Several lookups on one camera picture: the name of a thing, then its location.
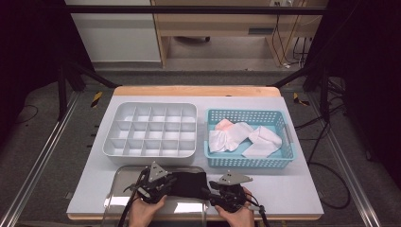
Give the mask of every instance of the white towel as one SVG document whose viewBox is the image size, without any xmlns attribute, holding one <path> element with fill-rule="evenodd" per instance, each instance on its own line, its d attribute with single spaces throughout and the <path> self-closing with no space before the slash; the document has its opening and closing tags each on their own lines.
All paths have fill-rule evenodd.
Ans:
<svg viewBox="0 0 401 227">
<path fill-rule="evenodd" d="M 238 122 L 226 131 L 209 131 L 209 149 L 211 152 L 234 151 L 248 138 L 253 128 L 245 122 Z"/>
<path fill-rule="evenodd" d="M 263 126 L 254 130 L 249 138 L 253 144 L 242 152 L 242 155 L 247 158 L 266 158 L 277 151 L 283 143 L 280 136 Z"/>
</svg>

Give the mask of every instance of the folded napkin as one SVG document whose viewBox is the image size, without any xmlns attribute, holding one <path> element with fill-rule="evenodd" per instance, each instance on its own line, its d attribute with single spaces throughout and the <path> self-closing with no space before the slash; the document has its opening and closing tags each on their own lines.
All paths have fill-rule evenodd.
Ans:
<svg viewBox="0 0 401 227">
<path fill-rule="evenodd" d="M 249 135 L 253 142 L 242 155 L 247 158 L 266 158 L 277 151 L 283 144 L 280 136 L 266 127 L 259 126 Z"/>
</svg>

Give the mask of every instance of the pink item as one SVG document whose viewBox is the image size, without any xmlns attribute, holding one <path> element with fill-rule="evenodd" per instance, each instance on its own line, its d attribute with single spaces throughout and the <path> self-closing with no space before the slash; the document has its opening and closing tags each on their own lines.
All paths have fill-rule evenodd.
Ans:
<svg viewBox="0 0 401 227">
<path fill-rule="evenodd" d="M 232 126 L 234 125 L 233 122 L 227 120 L 227 119 L 222 119 L 220 122 L 218 122 L 215 126 L 215 130 L 217 131 L 227 131 L 229 130 Z"/>
</svg>

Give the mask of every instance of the blue mesh basket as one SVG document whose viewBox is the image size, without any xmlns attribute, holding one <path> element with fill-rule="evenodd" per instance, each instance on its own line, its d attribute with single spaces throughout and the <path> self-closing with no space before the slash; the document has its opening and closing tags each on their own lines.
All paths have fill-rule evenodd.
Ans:
<svg viewBox="0 0 401 227">
<path fill-rule="evenodd" d="M 210 152 L 209 131 L 213 131 L 222 119 L 233 123 L 246 122 L 254 129 L 266 127 L 281 137 L 283 145 L 266 158 L 246 158 L 241 155 L 252 144 L 249 139 L 242 142 L 235 151 Z M 284 168 L 295 159 L 292 136 L 284 115 L 279 111 L 213 109 L 206 111 L 206 125 L 204 154 L 210 167 Z"/>
</svg>

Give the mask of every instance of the human hand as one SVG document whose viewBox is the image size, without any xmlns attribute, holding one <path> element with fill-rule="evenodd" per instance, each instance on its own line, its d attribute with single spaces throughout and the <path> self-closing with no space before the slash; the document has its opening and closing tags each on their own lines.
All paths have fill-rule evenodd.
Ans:
<svg viewBox="0 0 401 227">
<path fill-rule="evenodd" d="M 247 198 L 251 200 L 251 191 L 249 191 L 246 187 L 243 188 L 245 194 L 247 194 Z M 231 227 L 254 227 L 253 210 L 248 209 L 250 205 L 251 204 L 248 201 L 245 202 L 244 206 L 235 213 L 229 213 L 218 205 L 215 206 L 215 209 L 222 218 L 227 220 Z"/>
<path fill-rule="evenodd" d="M 136 195 L 130 209 L 130 227 L 147 227 L 154 214 L 165 205 L 166 198 L 164 195 L 156 204 L 148 204 Z"/>
</svg>

